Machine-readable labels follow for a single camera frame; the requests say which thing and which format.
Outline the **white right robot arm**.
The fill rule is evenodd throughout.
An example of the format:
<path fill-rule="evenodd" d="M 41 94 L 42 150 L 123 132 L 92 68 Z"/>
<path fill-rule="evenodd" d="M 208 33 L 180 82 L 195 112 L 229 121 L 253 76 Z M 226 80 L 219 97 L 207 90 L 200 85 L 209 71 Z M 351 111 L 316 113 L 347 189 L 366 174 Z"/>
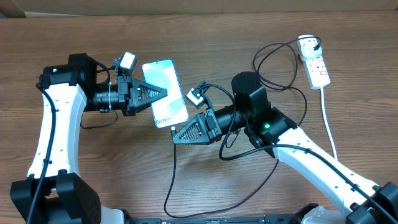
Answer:
<path fill-rule="evenodd" d="M 259 75 L 241 72 L 231 81 L 232 105 L 208 107 L 179 131 L 172 131 L 175 145 L 209 145 L 225 142 L 243 129 L 253 149 L 228 160 L 265 151 L 304 176 L 335 206 L 327 210 L 310 203 L 291 223 L 397 223 L 397 186 L 380 186 L 366 179 L 317 146 L 294 121 L 273 107 Z"/>

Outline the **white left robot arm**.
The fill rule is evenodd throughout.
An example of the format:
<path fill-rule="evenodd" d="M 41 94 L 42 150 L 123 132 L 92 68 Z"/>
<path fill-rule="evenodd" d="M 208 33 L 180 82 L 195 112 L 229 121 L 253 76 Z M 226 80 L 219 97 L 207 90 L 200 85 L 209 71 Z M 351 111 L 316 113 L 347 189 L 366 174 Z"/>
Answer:
<path fill-rule="evenodd" d="M 132 77 L 136 62 L 126 52 L 107 67 L 80 53 L 44 68 L 36 85 L 44 104 L 37 151 L 26 179 L 10 191 L 27 223 L 133 222 L 126 210 L 102 205 L 81 178 L 78 146 L 84 112 L 134 116 L 167 96 L 165 88 Z"/>

